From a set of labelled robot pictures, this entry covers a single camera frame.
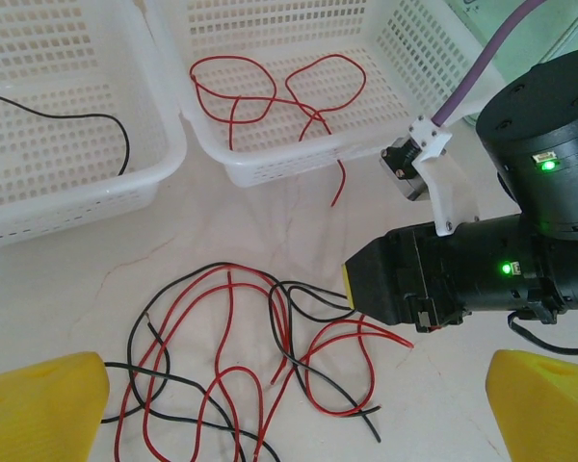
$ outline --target yellow plastic block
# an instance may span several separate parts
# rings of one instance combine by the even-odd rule
[[[578,462],[578,365],[497,351],[486,392],[513,462]]]
[[[85,461],[109,396],[96,353],[0,375],[0,462]]]

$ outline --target basket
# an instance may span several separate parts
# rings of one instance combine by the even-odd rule
[[[438,109],[482,51],[443,0],[145,0],[145,5],[184,116],[204,150],[241,187],[381,152],[407,134],[417,115]],[[308,117],[278,104],[261,122],[236,127],[229,150],[227,125],[206,116],[189,75],[199,59],[245,56],[263,64],[278,83],[278,95],[287,98],[285,77],[333,53],[361,64],[367,86],[351,106],[326,115],[332,135],[313,123],[302,142]],[[358,87],[361,78],[342,60],[328,60],[292,85],[304,103],[325,108]],[[270,82],[252,64],[212,62],[197,71],[197,80],[223,94],[270,94]],[[503,86],[490,66],[453,119],[480,110]],[[210,105],[228,118],[232,101]],[[255,118],[261,103],[240,104],[237,113],[236,119]]]
[[[140,209],[186,154],[139,9],[123,0],[0,0],[0,245]]]

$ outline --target tangled wires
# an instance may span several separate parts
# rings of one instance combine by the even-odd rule
[[[220,61],[220,60],[242,61],[242,62],[246,62],[246,63],[254,65],[261,72],[263,72],[263,74],[266,77],[266,80],[270,83],[270,87],[272,89],[271,94],[269,96],[256,96],[256,95],[243,95],[243,94],[222,94],[220,92],[211,90],[208,87],[206,87],[205,85],[203,85],[196,76],[197,68],[199,66],[201,66],[202,64]],[[316,65],[318,65],[324,61],[327,61],[327,60],[344,60],[347,63],[353,65],[361,73],[362,81],[361,81],[359,87],[356,89],[353,96],[351,96],[347,101],[342,102],[342,103],[340,103],[336,106],[333,106],[333,107],[323,108],[323,109],[315,109],[312,106],[301,102],[301,100],[298,98],[297,92],[292,88],[291,82],[298,75],[306,72],[307,70],[309,70],[309,69],[315,67]],[[289,76],[287,76],[285,78],[285,81],[284,81],[284,86],[285,86],[286,90],[288,91],[288,93],[291,95],[291,99],[279,97],[278,96],[278,86],[276,84],[274,77],[270,73],[270,71],[268,71],[268,69],[266,69],[262,64],[258,63],[257,61],[255,61],[251,58],[246,58],[244,56],[223,55],[223,56],[211,56],[211,57],[203,58],[191,66],[190,76],[191,76],[191,80],[193,81],[193,83],[195,85],[195,89],[197,92],[197,99],[199,101],[199,105],[201,106],[201,109],[212,120],[215,120],[219,123],[223,123],[223,124],[228,125],[228,127],[229,127],[229,140],[228,140],[228,142],[229,142],[229,149],[231,149],[231,150],[234,150],[233,133],[235,130],[235,125],[250,125],[250,124],[262,121],[263,119],[265,119],[269,115],[270,110],[272,109],[272,107],[274,106],[275,103],[276,104],[287,104],[287,105],[297,107],[308,117],[308,121],[306,122],[306,124],[304,125],[304,127],[302,129],[302,132],[300,133],[298,141],[304,140],[304,137],[306,136],[306,134],[308,133],[308,130],[310,129],[310,127],[312,126],[312,124],[314,122],[321,123],[324,126],[324,128],[326,129],[326,132],[329,135],[331,135],[332,134],[331,128],[329,127],[328,123],[326,122],[324,115],[329,114],[329,113],[334,113],[337,111],[341,111],[341,110],[347,108],[349,105],[351,105],[362,94],[362,92],[364,91],[364,88],[366,87],[366,81],[367,81],[366,71],[364,70],[364,68],[361,65],[359,65],[358,63],[356,63],[354,60],[352,60],[351,58],[348,58],[348,57],[346,57],[344,55],[340,55],[340,54],[326,55],[323,58],[320,58],[309,65],[306,65],[304,67],[301,67],[301,68],[295,70]],[[222,100],[232,101],[229,117],[227,118],[227,117],[222,117],[222,116],[212,114],[212,112],[209,110],[209,108],[206,106],[206,104],[203,100],[203,93],[206,93],[209,96],[220,98]],[[266,104],[265,104],[263,110],[261,111],[261,113],[257,116],[247,118],[247,119],[236,118],[236,115],[238,113],[238,107],[239,107],[240,103],[241,102],[248,102],[248,101],[250,101],[250,102],[253,102],[253,101],[254,102],[264,102]],[[340,194],[343,192],[343,189],[345,187],[345,182],[347,179],[347,171],[345,170],[345,166],[343,165],[343,163],[340,160],[337,160],[336,162],[340,166],[341,173],[342,173],[342,180],[340,183],[340,187],[338,188],[338,192],[336,193],[336,196],[334,197],[333,201],[331,202],[331,207],[334,207],[334,205],[336,205],[336,203],[338,202],[338,199],[340,198]]]
[[[188,306],[182,310],[181,314],[179,314],[179,307],[182,302],[186,299],[187,296],[193,296],[193,293],[197,289],[203,281],[208,281],[213,275],[224,275],[224,279],[222,282],[217,281],[217,285],[212,287],[211,289],[207,289],[206,291],[202,292],[199,295],[196,295],[193,300],[188,304]],[[259,283],[251,283],[251,282],[240,282],[234,280],[234,274],[244,274],[256,277],[256,280]],[[151,322],[149,311],[154,307],[159,298],[165,294],[169,289],[174,288],[180,284],[189,282],[187,287],[178,295],[175,299],[173,304],[171,305],[170,309],[168,310],[167,314],[164,317],[164,320],[160,326],[160,328],[156,329]],[[264,412],[264,393],[263,387],[259,380],[259,377],[250,369],[243,367],[243,366],[232,366],[221,370],[220,363],[221,363],[221,356],[223,354],[223,348],[227,341],[227,338],[231,331],[231,326],[233,322],[234,316],[234,304],[235,304],[235,292],[237,290],[250,290],[256,291],[257,293],[262,294],[268,302],[268,314],[270,318],[270,326],[272,328],[272,333],[275,338],[276,346],[278,351],[282,355],[281,362],[274,374],[271,383],[275,384],[281,374],[285,371],[286,366],[291,363],[291,368],[288,370],[287,374],[285,375],[284,379],[282,380],[282,384],[278,390],[276,395],[276,399],[273,402],[273,405],[270,407],[267,416]],[[182,322],[186,319],[189,313],[205,298],[210,296],[211,294],[219,293],[219,292],[226,292],[228,294],[228,316],[227,316],[227,323],[222,335],[222,339],[219,343],[219,347],[217,349],[215,359],[214,359],[214,380],[209,384],[207,388],[201,386],[197,382],[191,379],[187,379],[184,377],[176,376],[171,374],[171,357],[168,350],[168,345],[170,341],[174,338],[178,328],[182,324]],[[293,292],[301,292],[303,294],[309,295],[312,298],[318,300],[321,303],[326,304],[327,306],[337,309],[342,312],[341,315],[328,318],[328,319],[319,319],[316,318],[308,313],[306,313],[298,304],[296,303],[295,299],[292,297]],[[119,444],[120,444],[120,437],[121,432],[124,426],[124,420],[127,417],[133,416],[134,414],[143,411],[144,418],[143,418],[143,435],[144,441],[147,448],[150,452],[154,455],[157,460],[161,461],[168,461],[169,459],[165,457],[160,450],[158,450],[151,441],[151,438],[148,433],[148,422],[149,417],[163,419],[166,421],[172,422],[182,422],[188,424],[195,424],[197,426],[197,433],[196,433],[196,440],[195,440],[195,447],[193,450],[193,455],[191,457],[192,461],[197,460],[200,448],[200,439],[201,439],[201,430],[204,426],[211,427],[218,429],[220,431],[229,432],[234,439],[234,461],[247,460],[246,455],[244,454],[242,445],[240,443],[241,437],[247,437],[254,441],[256,441],[256,447],[253,454],[253,460],[256,460],[259,456],[259,453],[262,449],[265,449],[275,461],[279,461],[278,455],[275,453],[274,449],[265,441],[265,436],[267,430],[272,422],[272,419],[275,415],[275,412],[280,404],[284,393],[287,389],[287,386],[293,376],[298,379],[298,382],[308,398],[308,400],[312,403],[312,405],[318,409],[320,412],[323,412],[327,415],[331,415],[333,417],[340,417],[340,418],[352,418],[352,417],[360,417],[363,419],[373,432],[375,438],[380,441],[381,438],[377,433],[377,430],[374,428],[373,424],[370,422],[368,415],[376,412],[379,410],[379,407],[367,408],[370,399],[374,394],[375,389],[375,370],[373,363],[370,359],[368,354],[368,350],[363,343],[364,337],[378,337],[384,338],[386,340],[391,340],[396,342],[404,347],[412,348],[413,345],[402,339],[401,337],[388,332],[385,329],[382,329],[378,326],[375,326],[369,322],[366,322],[363,317],[359,318],[358,320],[351,319],[354,316],[354,312],[350,310],[346,305],[337,303],[331,300],[338,300],[342,301],[345,297],[341,294],[337,294],[334,292],[326,291],[324,289],[317,288],[315,286],[311,286],[308,284],[304,284],[302,282],[297,281],[279,281],[275,277],[271,276],[269,273],[260,271],[258,269],[252,269],[249,267],[245,267],[242,265],[236,265],[232,263],[220,262],[214,263],[208,266],[205,266],[201,269],[198,269],[186,276],[183,276],[179,279],[168,284],[164,287],[158,294],[156,294],[146,305],[143,309],[141,314],[138,316],[135,325],[131,329],[128,344],[127,344],[127,361],[125,364],[121,363],[106,363],[108,368],[120,368],[127,370],[129,373],[129,384],[125,390],[124,397],[122,400],[122,404],[120,407],[119,414],[114,417],[110,417],[103,420],[104,424],[110,424],[114,422],[118,422],[118,427],[116,431],[116,439],[115,439],[115,447],[114,447],[114,458],[116,461],[119,461]],[[313,339],[310,344],[310,347],[306,354],[304,355],[297,355],[294,346],[293,340],[293,318],[294,312],[297,312],[304,318],[313,321],[322,323],[325,326],[321,329],[319,334]],[[170,325],[170,320],[172,316],[177,316],[177,321],[173,325]],[[150,343],[149,348],[147,349],[146,353],[137,363],[133,357],[133,343],[135,340],[136,335],[139,332],[139,329],[142,325],[142,322],[146,323],[147,329],[152,336],[152,342]],[[326,339],[322,341],[324,335],[328,334],[331,329],[337,326],[352,326],[355,327],[355,331],[339,334],[335,337]],[[313,368],[310,365],[310,361],[314,355],[322,351],[323,349],[333,345],[337,342],[346,339],[357,339],[359,342],[360,349],[362,354],[368,364],[369,373],[370,373],[370,387],[366,397],[361,401],[355,401],[342,387],[340,387],[336,382],[334,382],[331,378],[327,375],[323,374],[322,372],[318,371],[317,369]],[[152,362],[152,366],[146,367],[145,365],[148,362]],[[161,363],[165,363],[164,371],[160,372]],[[245,431],[243,428],[240,427],[240,422],[236,410],[235,403],[233,402],[231,395],[224,387],[223,382],[229,375],[233,375],[235,373],[245,374],[250,377],[255,388],[257,390],[257,397],[259,402],[259,409],[258,409],[258,420],[257,420],[257,430],[256,433],[252,433],[249,431]],[[138,374],[146,374],[152,376],[147,386],[147,390],[140,390],[136,383],[136,376]],[[310,388],[310,375],[315,374],[318,377],[325,380],[330,386],[332,386],[338,393],[340,393],[350,404],[350,408],[346,411],[330,411],[323,405],[321,405],[315,397],[313,397],[311,388]],[[158,388],[155,390],[155,378],[160,378],[162,381]],[[188,385],[191,387],[195,387],[203,394],[203,399],[201,401],[201,405],[199,407],[199,413],[197,417],[181,417],[181,416],[172,416],[161,413],[152,408],[152,402],[161,396],[163,393],[168,381],[176,381],[180,382],[184,385]],[[223,394],[224,399],[226,400],[229,410],[229,413],[226,413],[224,409],[219,405],[217,401],[215,401],[211,394],[213,391],[218,387]],[[131,408],[127,409],[129,398],[132,395],[135,397],[135,400],[138,404]],[[209,423],[204,420],[204,413],[207,404],[212,404],[217,411],[222,415],[225,425]]]

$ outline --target purple cable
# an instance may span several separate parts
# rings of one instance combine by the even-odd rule
[[[454,90],[448,100],[441,106],[435,115],[433,115],[433,123],[440,127],[452,115],[456,108],[460,105],[462,100],[471,91],[480,76],[484,73],[488,64],[494,58],[503,42],[510,36],[512,31],[520,22],[529,15],[534,9],[544,3],[546,0],[525,0],[516,10],[508,17],[501,27],[494,33],[486,48],[473,66],[464,76],[459,86]]]

